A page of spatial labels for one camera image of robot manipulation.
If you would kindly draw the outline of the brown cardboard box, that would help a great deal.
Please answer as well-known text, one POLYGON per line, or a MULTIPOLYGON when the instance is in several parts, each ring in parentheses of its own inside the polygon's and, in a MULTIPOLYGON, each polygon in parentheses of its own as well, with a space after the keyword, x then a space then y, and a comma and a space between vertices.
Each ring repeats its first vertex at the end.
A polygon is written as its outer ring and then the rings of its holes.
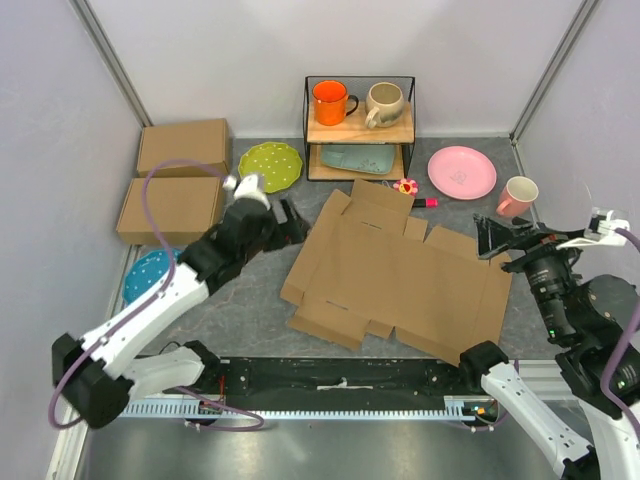
POLYGON ((284 281, 289 327, 357 350, 366 335, 452 365, 498 342, 509 256, 481 260, 474 238, 412 216, 412 197, 364 180, 334 190, 284 281))

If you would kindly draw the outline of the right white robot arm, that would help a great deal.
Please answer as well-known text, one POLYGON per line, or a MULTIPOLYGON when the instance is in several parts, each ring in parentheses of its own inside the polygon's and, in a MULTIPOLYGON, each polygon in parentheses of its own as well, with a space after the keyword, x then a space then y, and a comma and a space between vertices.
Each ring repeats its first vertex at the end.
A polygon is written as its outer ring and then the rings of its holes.
POLYGON ((514 218, 474 217, 477 253, 491 260, 517 250, 506 273, 525 275, 555 358, 591 430, 587 441, 569 428, 524 383, 504 352, 482 342, 460 356, 458 381, 505 408, 538 446, 561 479, 636 479, 639 476, 639 295, 634 285, 609 275, 582 281, 573 267, 587 247, 639 244, 615 210, 595 209, 583 230, 560 231, 514 218))

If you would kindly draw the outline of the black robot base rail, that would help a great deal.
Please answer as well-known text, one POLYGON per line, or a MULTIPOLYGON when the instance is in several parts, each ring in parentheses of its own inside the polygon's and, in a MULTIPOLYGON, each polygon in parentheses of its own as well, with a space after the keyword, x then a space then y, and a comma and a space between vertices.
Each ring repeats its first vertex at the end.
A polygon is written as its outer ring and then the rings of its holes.
POLYGON ((320 391, 326 387, 415 391, 427 395, 481 394, 480 381, 462 369, 429 358, 228 357, 195 385, 225 398, 275 390, 320 391))

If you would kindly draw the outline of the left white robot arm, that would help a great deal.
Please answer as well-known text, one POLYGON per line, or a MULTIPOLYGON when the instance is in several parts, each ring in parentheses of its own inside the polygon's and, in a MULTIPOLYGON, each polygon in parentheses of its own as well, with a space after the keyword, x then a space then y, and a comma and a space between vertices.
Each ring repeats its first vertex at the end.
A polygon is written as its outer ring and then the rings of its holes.
POLYGON ((75 339, 52 345, 56 396, 93 429, 115 420, 133 400, 169 389, 208 393, 219 384, 221 361, 190 341, 155 356, 141 351, 181 315, 235 279, 258 253, 303 243, 310 231, 295 206, 282 200, 283 223, 267 202, 242 198, 222 220, 175 258, 174 266, 117 316, 75 339))

